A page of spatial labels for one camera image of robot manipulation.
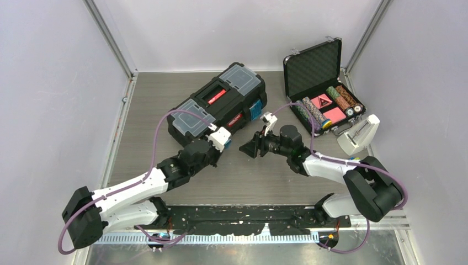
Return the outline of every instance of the toolbox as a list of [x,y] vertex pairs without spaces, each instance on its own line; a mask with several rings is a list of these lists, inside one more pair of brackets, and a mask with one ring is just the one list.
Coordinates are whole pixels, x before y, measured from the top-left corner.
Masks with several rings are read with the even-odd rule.
[[[174,109],[193,112],[231,134],[260,117],[267,105],[265,81],[235,62]],[[209,134],[208,126],[186,113],[168,116],[168,131],[182,146]]]
[[[318,44],[303,51],[293,50],[293,54],[283,60],[284,82],[287,100],[290,102],[301,101],[308,97],[312,99],[314,105],[318,105],[319,111],[327,117],[329,113],[339,113],[337,102],[327,93],[330,86],[342,86],[344,90],[360,104],[358,112],[347,113],[340,110],[340,119],[335,119],[331,126],[320,128],[315,131],[315,136],[323,135],[330,130],[337,130],[339,126],[353,123],[357,117],[364,114],[366,107],[361,101],[339,80],[341,63],[342,40],[332,39]],[[291,107],[292,112],[297,116],[303,126],[311,133],[312,127],[309,121],[301,115],[296,106]]]

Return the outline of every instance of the stack of poker chips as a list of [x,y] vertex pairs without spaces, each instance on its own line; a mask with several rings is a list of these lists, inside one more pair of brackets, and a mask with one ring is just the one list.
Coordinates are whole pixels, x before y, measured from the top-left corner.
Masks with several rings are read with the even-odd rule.
[[312,116],[317,120],[322,129],[326,129],[330,127],[330,125],[332,125],[332,121],[323,116],[320,110],[317,109],[317,107],[310,101],[310,98],[305,97],[301,101],[304,104],[304,106],[306,106],[306,108],[310,111]]
[[346,113],[347,116],[354,115],[354,109],[351,108],[351,105],[344,99],[334,87],[328,87],[327,93],[335,100],[339,108]]
[[356,102],[353,96],[351,96],[342,86],[337,86],[336,91],[338,91],[338,93],[349,103],[349,105],[351,105],[356,113],[359,113],[361,110],[363,110],[363,106]]
[[[302,104],[302,105],[303,105],[303,103],[302,103],[301,101],[299,101],[299,100],[296,101],[296,103],[299,103],[299,104]],[[309,119],[309,114],[307,113],[307,111],[306,111],[304,108],[302,108],[302,107],[300,107],[300,106],[294,106],[294,107],[295,107],[295,108],[297,109],[297,111],[301,114],[301,116],[302,116],[305,120],[307,120],[307,122],[309,123],[309,125],[311,125],[311,124],[310,124],[310,120],[312,120],[312,123],[313,123],[313,132],[318,133],[318,132],[320,131],[320,128],[321,128],[322,126],[321,126],[320,124],[318,124],[317,120],[316,120],[314,117],[310,117],[310,119]]]

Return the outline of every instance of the metal frame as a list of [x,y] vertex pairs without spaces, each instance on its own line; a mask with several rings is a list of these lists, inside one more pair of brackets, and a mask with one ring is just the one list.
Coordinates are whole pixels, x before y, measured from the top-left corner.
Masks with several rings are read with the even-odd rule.
[[104,174],[102,176],[101,185],[99,188],[107,187],[109,178],[112,174],[112,170],[114,169],[115,159],[117,157],[117,152],[119,150],[120,140],[122,138],[122,133],[124,131],[125,122],[127,121],[127,115],[129,113],[130,103],[133,97],[133,92],[135,90],[137,78],[138,78],[138,72],[135,72],[133,78],[129,82],[129,85],[127,86],[125,97],[122,99],[123,105],[120,110],[119,121],[117,122],[117,125],[115,128],[115,134],[114,134],[114,138],[112,139],[112,144],[111,144],[110,151],[109,151],[107,165],[105,167]]
[[117,45],[117,42],[115,41],[114,37],[112,36],[112,33],[109,30],[109,27],[107,26],[106,22],[104,21],[103,16],[101,15],[98,7],[96,6],[96,3],[94,0],[83,0],[85,3],[86,7],[89,10],[89,13],[93,17],[94,21],[96,22],[99,30],[102,32],[106,42],[109,44],[110,49],[114,53],[115,57],[119,61],[120,66],[124,70],[125,74],[127,75],[128,79],[132,79],[134,76],[134,71],[130,69],[129,64],[124,58],[124,55],[119,49],[119,46]]
[[364,35],[362,36],[358,46],[354,50],[348,65],[346,65],[346,72],[349,73],[351,69],[353,69],[354,65],[356,64],[356,61],[358,60],[359,56],[364,50],[365,45],[369,41],[370,37],[375,31],[375,28],[379,25],[379,22],[382,20],[382,17],[384,17],[387,8],[392,2],[393,0],[382,0],[380,2],[379,6],[377,7],[377,10],[375,11],[374,15],[372,16],[372,19],[370,20],[369,25],[366,28],[366,31],[364,32]]
[[75,256],[73,257],[72,265],[85,265],[88,263],[90,247],[85,247],[80,250],[75,251]]
[[411,242],[411,230],[395,230],[395,236],[405,264],[421,264]]

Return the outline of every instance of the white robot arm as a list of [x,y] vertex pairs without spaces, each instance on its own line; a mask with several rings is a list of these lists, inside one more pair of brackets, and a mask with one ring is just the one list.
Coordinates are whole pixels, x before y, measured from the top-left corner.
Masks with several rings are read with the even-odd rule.
[[281,127],[279,136],[276,136],[272,132],[277,121],[275,115],[265,113],[262,120],[265,122],[263,130],[257,131],[251,141],[239,148],[240,151],[252,158],[257,157],[258,151],[260,157],[268,152],[276,153],[287,158],[286,162],[295,173],[327,178],[348,187],[349,193],[328,194],[315,205],[322,212],[322,216],[317,216],[319,220],[326,222],[330,218],[362,214],[378,222],[403,199],[402,188],[391,178],[355,166],[365,164],[386,171],[377,158],[368,156],[361,161],[343,160],[311,152],[304,146],[295,126]]
[[104,196],[77,215],[68,227],[75,249],[96,242],[102,234],[131,227],[166,223],[168,209],[161,198],[153,197],[189,182],[208,165],[216,167],[223,150],[230,144],[231,134],[223,127],[211,125],[214,132],[207,139],[195,140],[148,172],[112,187],[90,192],[77,189],[62,213],[68,222],[84,205]]

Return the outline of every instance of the gray tabletop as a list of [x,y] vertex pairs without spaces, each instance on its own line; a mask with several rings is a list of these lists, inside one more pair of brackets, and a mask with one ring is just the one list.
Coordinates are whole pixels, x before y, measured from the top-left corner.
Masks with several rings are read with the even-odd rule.
[[[282,72],[258,72],[267,84],[268,104],[274,111],[286,103]],[[208,83],[217,73],[141,73],[131,101],[109,185],[134,178],[148,170],[152,140],[160,118],[190,94]],[[285,124],[296,125],[305,144],[310,136],[289,109],[278,114],[275,132]],[[305,177],[291,171],[286,158],[267,154],[251,159],[238,148],[262,128],[254,121],[232,137],[232,144],[218,167],[207,167],[185,184],[161,197],[174,204],[314,204],[328,193],[346,191],[345,186],[318,177]],[[347,158],[333,134],[320,136],[314,149],[325,155]],[[167,133],[163,124],[158,137],[156,162],[177,154],[181,146]],[[364,158],[363,151],[356,156]]]

